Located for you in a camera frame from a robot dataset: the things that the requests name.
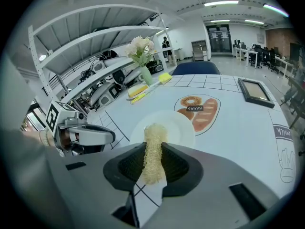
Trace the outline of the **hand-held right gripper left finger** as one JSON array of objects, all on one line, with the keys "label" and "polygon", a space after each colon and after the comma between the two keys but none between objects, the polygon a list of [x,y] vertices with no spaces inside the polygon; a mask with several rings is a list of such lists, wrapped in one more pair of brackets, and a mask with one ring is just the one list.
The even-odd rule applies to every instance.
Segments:
[{"label": "hand-held right gripper left finger", "polygon": [[59,157],[46,154],[50,177],[68,214],[66,228],[138,229],[134,187],[142,172],[145,144],[104,153]]}]

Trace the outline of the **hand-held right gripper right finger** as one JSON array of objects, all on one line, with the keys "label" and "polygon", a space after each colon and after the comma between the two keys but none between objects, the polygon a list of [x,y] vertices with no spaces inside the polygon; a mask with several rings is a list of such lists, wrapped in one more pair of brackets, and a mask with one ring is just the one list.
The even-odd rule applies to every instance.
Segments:
[{"label": "hand-held right gripper right finger", "polygon": [[189,169],[164,189],[162,204],[145,229],[240,229],[279,200],[266,184],[227,158],[162,146]]}]

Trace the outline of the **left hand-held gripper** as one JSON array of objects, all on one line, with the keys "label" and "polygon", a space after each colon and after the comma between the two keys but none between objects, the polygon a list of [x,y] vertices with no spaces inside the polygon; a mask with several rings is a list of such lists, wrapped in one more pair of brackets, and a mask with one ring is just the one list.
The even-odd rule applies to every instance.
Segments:
[{"label": "left hand-held gripper", "polygon": [[[51,134],[54,145],[61,156],[72,155],[77,145],[106,145],[115,141],[115,133],[98,125],[85,125],[85,115],[70,105],[51,101],[46,116],[47,133]],[[72,145],[68,150],[60,147],[60,134],[68,130]]]}]

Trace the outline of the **person's left hand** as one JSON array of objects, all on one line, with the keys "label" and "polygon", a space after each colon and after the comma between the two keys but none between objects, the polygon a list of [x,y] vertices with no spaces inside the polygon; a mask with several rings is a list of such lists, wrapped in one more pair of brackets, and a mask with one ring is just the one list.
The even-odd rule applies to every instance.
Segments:
[{"label": "person's left hand", "polygon": [[79,134],[70,133],[68,130],[64,130],[60,134],[60,142],[61,149],[68,150],[72,143],[79,142]]}]

